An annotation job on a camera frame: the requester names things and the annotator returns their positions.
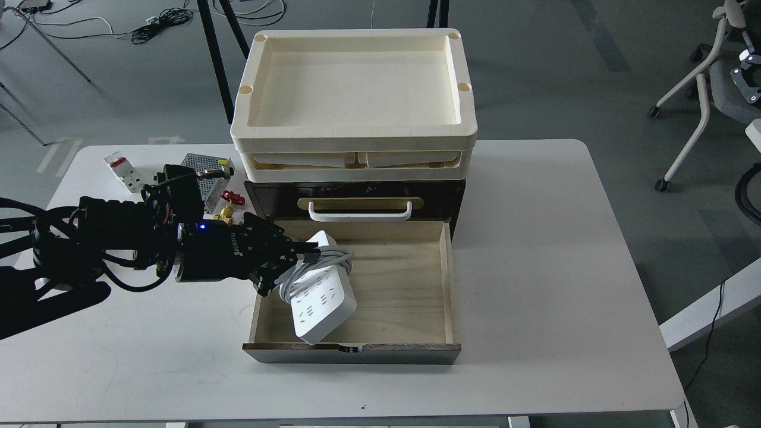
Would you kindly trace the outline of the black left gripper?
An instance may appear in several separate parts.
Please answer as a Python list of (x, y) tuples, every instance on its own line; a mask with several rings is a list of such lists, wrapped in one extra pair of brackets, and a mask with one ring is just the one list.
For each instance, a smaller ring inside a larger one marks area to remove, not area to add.
[(319, 259), (320, 247), (315, 242), (294, 240), (274, 223), (244, 212), (239, 224), (204, 220), (180, 228), (175, 279), (248, 279), (254, 282), (256, 293), (266, 297), (280, 285), (293, 284)]

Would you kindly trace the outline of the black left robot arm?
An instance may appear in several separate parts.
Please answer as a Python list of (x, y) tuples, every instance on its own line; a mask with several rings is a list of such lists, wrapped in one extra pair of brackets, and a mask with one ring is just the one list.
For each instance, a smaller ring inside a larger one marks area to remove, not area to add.
[(146, 292), (174, 272), (177, 282), (250, 280), (267, 296), (298, 262), (320, 257), (317, 244), (251, 213), (241, 225), (205, 219), (202, 202), (82, 197), (45, 210), (3, 198), (2, 207), (26, 212), (2, 220), (3, 233), (24, 233), (2, 257), (33, 255), (31, 268), (2, 268), (2, 339), (102, 303), (111, 285)]

